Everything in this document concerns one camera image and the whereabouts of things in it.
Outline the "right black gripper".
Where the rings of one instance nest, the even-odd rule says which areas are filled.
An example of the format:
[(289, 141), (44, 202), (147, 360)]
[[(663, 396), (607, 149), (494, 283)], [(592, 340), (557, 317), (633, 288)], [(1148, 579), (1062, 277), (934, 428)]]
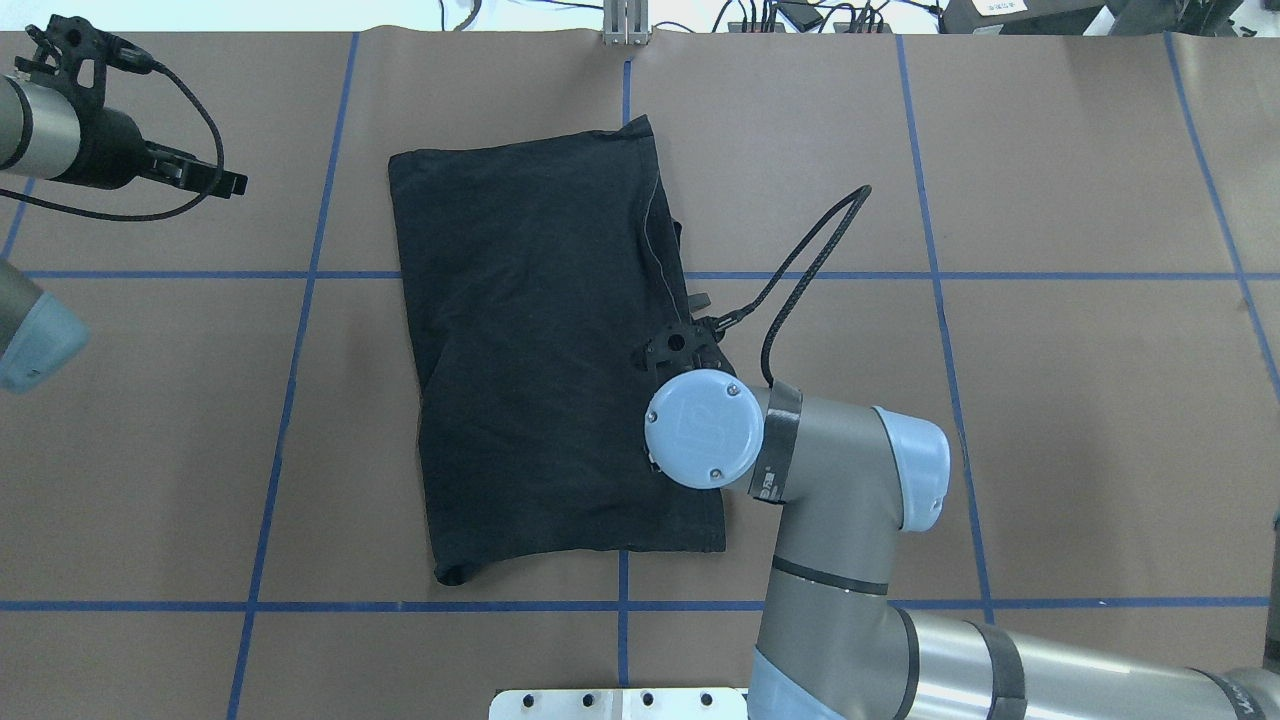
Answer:
[(731, 373), (731, 361), (721, 347), (723, 332), (717, 318), (675, 322), (655, 331), (640, 346), (640, 369), (655, 380), (708, 369)]

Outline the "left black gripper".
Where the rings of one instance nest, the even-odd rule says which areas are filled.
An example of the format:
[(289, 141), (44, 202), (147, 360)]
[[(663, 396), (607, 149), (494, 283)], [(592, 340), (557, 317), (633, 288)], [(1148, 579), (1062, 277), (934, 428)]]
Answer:
[(146, 179), (215, 199), (243, 196), (248, 178), (195, 155), (147, 142), (137, 123), (106, 105), (108, 69), (146, 74), (154, 58), (83, 17), (28, 26), (31, 56), (10, 76), (10, 173), (96, 190)]

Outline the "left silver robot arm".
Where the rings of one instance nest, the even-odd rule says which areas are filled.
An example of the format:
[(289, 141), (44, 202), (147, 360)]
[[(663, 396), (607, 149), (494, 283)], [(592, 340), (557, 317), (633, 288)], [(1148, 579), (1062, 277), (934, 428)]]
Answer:
[[(227, 164), (227, 146), (193, 90), (151, 51), (79, 15), (54, 14), (26, 31), (33, 42), (3, 74), (3, 391), (27, 395), (64, 369), (90, 342), (90, 328), (36, 275), (17, 264), (19, 232), (35, 211), (81, 222), (166, 222), (209, 199), (233, 199), (248, 178)], [(148, 138), (128, 113), (108, 102), (110, 70), (168, 79), (212, 140), (212, 156)], [(102, 211), (41, 199), (37, 184), (115, 191), (146, 179), (188, 193), (160, 211)]]

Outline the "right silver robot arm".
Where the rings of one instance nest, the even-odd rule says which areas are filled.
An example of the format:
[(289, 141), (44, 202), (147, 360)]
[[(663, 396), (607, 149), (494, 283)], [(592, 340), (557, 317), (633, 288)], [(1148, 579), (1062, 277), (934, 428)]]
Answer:
[(636, 351), (659, 380), (652, 465), (780, 507), (750, 719), (1275, 719), (1277, 670), (1146, 664), (890, 602), (899, 538), (937, 521), (951, 473), (933, 423), (769, 388), (717, 366), (716, 327)]

